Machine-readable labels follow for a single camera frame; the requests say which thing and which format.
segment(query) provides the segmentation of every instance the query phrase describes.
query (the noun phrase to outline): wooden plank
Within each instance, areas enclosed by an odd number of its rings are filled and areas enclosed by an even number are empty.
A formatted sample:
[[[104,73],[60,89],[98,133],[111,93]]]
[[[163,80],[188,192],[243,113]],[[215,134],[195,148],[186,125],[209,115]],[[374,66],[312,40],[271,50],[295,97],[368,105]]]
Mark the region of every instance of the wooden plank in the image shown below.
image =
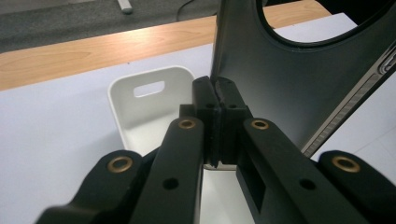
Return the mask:
[[[265,8],[273,27],[329,16],[316,1]],[[210,44],[215,17],[0,54],[0,91]]]

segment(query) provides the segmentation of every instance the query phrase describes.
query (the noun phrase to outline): white plastic bin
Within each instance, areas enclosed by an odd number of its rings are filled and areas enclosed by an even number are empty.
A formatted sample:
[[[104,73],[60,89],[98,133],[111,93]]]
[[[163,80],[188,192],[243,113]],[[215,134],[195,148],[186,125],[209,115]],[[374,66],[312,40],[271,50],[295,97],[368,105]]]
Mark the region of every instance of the white plastic bin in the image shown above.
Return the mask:
[[[159,147],[181,104],[191,104],[192,73],[168,67],[121,77],[108,89],[108,98],[125,149],[145,156]]]

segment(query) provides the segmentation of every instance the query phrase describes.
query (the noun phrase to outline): gray carpet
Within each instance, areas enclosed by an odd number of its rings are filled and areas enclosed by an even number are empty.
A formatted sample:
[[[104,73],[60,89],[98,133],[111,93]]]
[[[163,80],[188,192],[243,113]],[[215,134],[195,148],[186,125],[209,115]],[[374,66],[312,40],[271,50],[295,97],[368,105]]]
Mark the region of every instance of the gray carpet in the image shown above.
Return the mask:
[[[124,15],[117,0],[96,0],[61,7],[0,15],[0,52],[62,43],[175,22],[188,0],[131,0]],[[211,16],[219,0],[195,0],[182,8],[181,21]]]

